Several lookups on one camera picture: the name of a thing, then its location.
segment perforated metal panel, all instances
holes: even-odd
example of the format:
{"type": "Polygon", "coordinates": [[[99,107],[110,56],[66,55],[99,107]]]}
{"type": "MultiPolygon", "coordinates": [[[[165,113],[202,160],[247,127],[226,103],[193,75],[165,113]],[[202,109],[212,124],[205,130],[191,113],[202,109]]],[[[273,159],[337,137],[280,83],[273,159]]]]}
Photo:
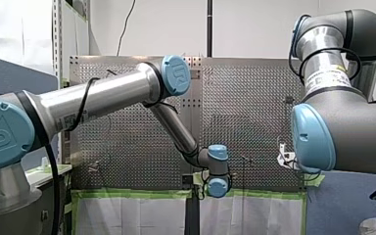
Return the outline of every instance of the perforated metal panel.
{"type": "MultiPolygon", "coordinates": [[[[71,82],[133,71],[157,58],[71,58],[71,82]]],[[[179,111],[179,99],[167,99],[179,111]]],[[[71,137],[73,188],[180,189],[180,155],[162,126],[137,104],[79,127],[71,137]]]]}
{"type": "Polygon", "coordinates": [[[285,97],[299,102],[304,92],[287,60],[203,58],[201,71],[200,142],[227,145],[234,187],[299,190],[302,181],[276,161],[279,136],[292,148],[285,97]]]}
{"type": "MultiPolygon", "coordinates": [[[[71,58],[71,82],[132,71],[156,58],[71,58]]],[[[277,138],[292,150],[286,96],[303,95],[286,60],[187,58],[189,92],[168,99],[201,146],[228,146],[236,188],[298,191],[302,181],[276,161],[277,138]]],[[[71,137],[74,188],[180,189],[186,166],[150,111],[140,105],[93,120],[71,137]]]]}

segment small white object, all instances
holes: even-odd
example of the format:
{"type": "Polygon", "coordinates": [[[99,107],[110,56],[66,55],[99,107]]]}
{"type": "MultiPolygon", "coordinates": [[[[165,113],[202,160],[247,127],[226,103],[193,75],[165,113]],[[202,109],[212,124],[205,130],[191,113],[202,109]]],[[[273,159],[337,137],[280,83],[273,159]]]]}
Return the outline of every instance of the small white object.
{"type": "Polygon", "coordinates": [[[48,165],[48,158],[47,157],[44,157],[41,159],[41,166],[39,167],[40,170],[44,170],[45,169],[45,166],[48,165]]]}
{"type": "Polygon", "coordinates": [[[376,218],[368,218],[359,225],[359,235],[376,235],[376,218]]]}
{"type": "Polygon", "coordinates": [[[289,168],[289,169],[299,169],[296,164],[296,155],[295,152],[285,152],[286,144],[280,144],[279,146],[279,155],[277,156],[277,162],[280,166],[289,168]]]}

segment ceiling-mounted robot arm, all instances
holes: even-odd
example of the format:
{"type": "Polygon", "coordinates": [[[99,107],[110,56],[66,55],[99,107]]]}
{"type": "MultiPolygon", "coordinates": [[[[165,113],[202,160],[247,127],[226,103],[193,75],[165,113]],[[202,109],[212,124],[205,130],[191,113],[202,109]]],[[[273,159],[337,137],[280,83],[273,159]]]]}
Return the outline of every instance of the ceiling-mounted robot arm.
{"type": "MultiPolygon", "coordinates": [[[[300,168],[376,173],[376,104],[365,97],[372,90],[351,85],[341,57],[347,52],[351,60],[376,61],[376,15],[354,10],[306,18],[295,33],[292,54],[303,61],[305,80],[305,97],[292,114],[300,168]]],[[[374,82],[371,74],[362,79],[374,82]]]]}
{"type": "MultiPolygon", "coordinates": [[[[361,60],[359,76],[352,86],[372,100],[376,82],[376,14],[365,10],[352,10],[320,17],[307,17],[298,25],[292,54],[304,60],[310,53],[323,48],[340,47],[352,50],[361,60]]],[[[339,55],[338,51],[329,51],[339,55]]],[[[356,57],[347,53],[350,61],[349,74],[358,69],[356,57]]],[[[308,66],[315,70],[319,65],[308,66]]]]}

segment metal pole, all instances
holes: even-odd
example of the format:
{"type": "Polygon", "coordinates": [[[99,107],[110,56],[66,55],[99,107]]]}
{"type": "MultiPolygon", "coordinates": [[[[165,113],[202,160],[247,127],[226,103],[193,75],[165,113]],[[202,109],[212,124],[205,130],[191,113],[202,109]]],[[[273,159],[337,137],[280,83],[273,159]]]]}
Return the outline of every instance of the metal pole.
{"type": "Polygon", "coordinates": [[[212,0],[207,7],[207,57],[212,57],[212,0]]]}

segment green tape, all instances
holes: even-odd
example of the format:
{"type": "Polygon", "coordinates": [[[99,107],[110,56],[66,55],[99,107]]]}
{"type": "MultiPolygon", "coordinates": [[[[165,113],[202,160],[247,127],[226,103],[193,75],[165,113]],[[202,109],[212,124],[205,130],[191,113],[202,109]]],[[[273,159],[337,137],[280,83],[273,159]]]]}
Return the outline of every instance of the green tape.
{"type": "Polygon", "coordinates": [[[64,205],[64,213],[69,213],[72,211],[71,203],[64,205]]]}
{"type": "Polygon", "coordinates": [[[305,186],[312,186],[312,187],[319,187],[319,185],[322,183],[323,179],[325,178],[325,175],[321,174],[316,179],[311,180],[316,176],[313,176],[313,174],[305,174],[305,186]]]}
{"type": "Polygon", "coordinates": [[[75,235],[75,227],[76,227],[77,218],[78,218],[78,198],[77,197],[72,196],[71,207],[72,207],[72,234],[75,235]]]}
{"type": "Polygon", "coordinates": [[[103,188],[97,190],[72,190],[74,198],[134,198],[134,199],[186,199],[191,190],[146,191],[131,189],[103,188]]]}
{"type": "Polygon", "coordinates": [[[301,219],[301,234],[306,235],[306,208],[307,208],[307,199],[306,193],[303,192],[303,202],[302,202],[302,219],[301,219]]]}

